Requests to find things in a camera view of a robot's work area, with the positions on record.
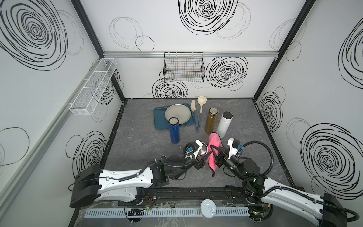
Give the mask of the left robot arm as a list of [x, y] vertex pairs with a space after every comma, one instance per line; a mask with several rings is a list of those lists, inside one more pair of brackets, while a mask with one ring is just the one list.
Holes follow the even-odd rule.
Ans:
[[162, 156], [138, 170], [111, 171], [100, 164], [90, 166], [77, 174], [69, 187], [70, 207], [85, 207], [95, 201], [132, 202], [138, 199], [139, 188], [162, 187], [170, 180], [182, 180], [190, 168], [203, 168], [208, 156], [207, 144], [196, 140], [183, 148], [182, 155]]

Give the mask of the pink thermos steel lid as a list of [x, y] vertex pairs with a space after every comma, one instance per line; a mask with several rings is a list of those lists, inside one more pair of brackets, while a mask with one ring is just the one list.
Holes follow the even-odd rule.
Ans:
[[203, 157], [208, 153], [208, 146], [206, 143], [197, 140], [198, 148], [198, 157]]

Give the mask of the pink microfiber cloth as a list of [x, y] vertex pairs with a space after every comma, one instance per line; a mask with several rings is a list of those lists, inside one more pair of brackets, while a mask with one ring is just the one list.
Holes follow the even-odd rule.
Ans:
[[216, 172], [216, 157], [219, 154], [219, 151], [216, 148], [223, 148], [223, 144], [221, 141], [220, 136], [216, 133], [216, 132], [212, 132], [209, 135], [209, 144], [208, 144], [208, 152], [210, 153], [207, 161], [208, 161], [208, 165], [209, 168], [212, 171], [212, 176], [215, 176], [215, 172]]

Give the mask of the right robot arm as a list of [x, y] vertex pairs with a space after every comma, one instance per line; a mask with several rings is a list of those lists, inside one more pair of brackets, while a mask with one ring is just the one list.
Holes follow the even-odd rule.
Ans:
[[260, 143], [270, 155], [268, 169], [260, 173], [257, 164], [251, 158], [244, 158], [241, 163], [242, 149], [250, 143], [239, 145], [236, 152], [210, 144], [213, 157], [218, 167], [224, 166], [242, 181], [243, 194], [250, 203], [263, 203], [277, 206], [310, 221], [318, 227], [346, 227], [349, 222], [359, 220], [357, 212], [344, 208], [331, 194], [323, 196], [310, 194], [298, 189], [283, 185], [267, 174], [274, 164], [271, 149]]

